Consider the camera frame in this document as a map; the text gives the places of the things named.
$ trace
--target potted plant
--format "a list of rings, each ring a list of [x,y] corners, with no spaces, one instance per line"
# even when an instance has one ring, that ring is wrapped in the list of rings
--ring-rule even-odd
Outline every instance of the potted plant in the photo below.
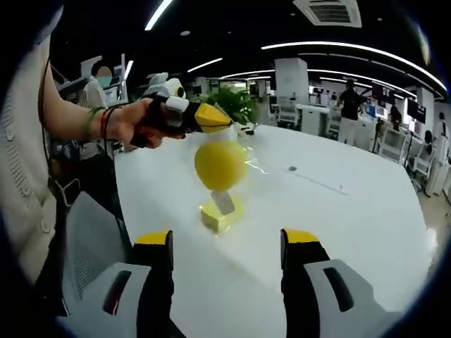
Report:
[[[257,105],[246,91],[234,93],[221,88],[206,99],[206,103],[218,104],[235,122],[241,125],[256,124],[259,117]]]

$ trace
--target gray office chair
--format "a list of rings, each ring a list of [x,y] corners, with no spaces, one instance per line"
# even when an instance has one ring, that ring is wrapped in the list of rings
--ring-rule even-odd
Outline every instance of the gray office chair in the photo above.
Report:
[[[124,224],[82,192],[73,204],[66,223],[66,252],[63,267],[63,302],[68,314],[82,300],[86,286],[110,265],[125,262],[127,244]]]

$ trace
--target office floor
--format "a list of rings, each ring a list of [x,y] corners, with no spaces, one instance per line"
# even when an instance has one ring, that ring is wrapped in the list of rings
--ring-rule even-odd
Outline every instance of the office floor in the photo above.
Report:
[[[443,193],[441,196],[433,195],[432,197],[419,193],[418,199],[426,226],[436,231],[438,246],[431,264],[431,272],[440,261],[443,249],[451,234],[451,206]]]

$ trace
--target white table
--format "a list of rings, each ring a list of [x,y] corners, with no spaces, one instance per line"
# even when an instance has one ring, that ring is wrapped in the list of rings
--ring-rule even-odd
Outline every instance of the white table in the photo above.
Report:
[[[387,311],[404,311],[424,284],[434,245],[404,168],[355,147],[261,126],[249,141],[261,170],[235,191],[244,218],[220,237],[200,221],[209,196],[194,171],[202,134],[165,139],[116,159],[125,223],[174,232],[171,318],[187,337],[285,337],[280,229],[315,234],[373,285]],[[290,166],[297,167],[293,173]]]

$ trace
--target computer monitor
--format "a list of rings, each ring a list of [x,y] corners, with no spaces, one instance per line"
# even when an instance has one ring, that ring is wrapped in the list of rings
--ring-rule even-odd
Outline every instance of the computer monitor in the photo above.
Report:
[[[418,105],[411,99],[407,100],[407,115],[421,123],[426,123],[426,107]]]

